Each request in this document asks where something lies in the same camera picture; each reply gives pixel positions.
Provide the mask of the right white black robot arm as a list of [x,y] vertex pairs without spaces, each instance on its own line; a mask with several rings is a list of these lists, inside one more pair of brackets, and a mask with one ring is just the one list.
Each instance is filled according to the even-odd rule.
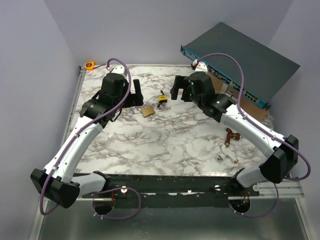
[[234,129],[266,157],[260,165],[239,170],[232,177],[230,191],[241,196],[257,183],[279,184],[298,162],[295,152],[298,139],[271,130],[239,108],[232,97],[216,93],[207,72],[207,66],[201,62],[190,76],[176,76],[170,90],[171,99],[176,100],[179,90],[183,90],[182,101],[193,102],[206,116]]

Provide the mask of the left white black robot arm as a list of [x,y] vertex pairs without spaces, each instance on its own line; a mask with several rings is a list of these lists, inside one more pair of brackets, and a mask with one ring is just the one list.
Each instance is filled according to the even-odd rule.
[[107,197],[111,185],[105,174],[94,171],[75,176],[75,170],[92,141],[109,122],[115,122],[123,109],[142,105],[139,80],[131,79],[126,66],[116,65],[103,78],[100,90],[82,105],[74,129],[57,154],[43,169],[36,168],[31,173],[40,197],[65,209],[86,194]]

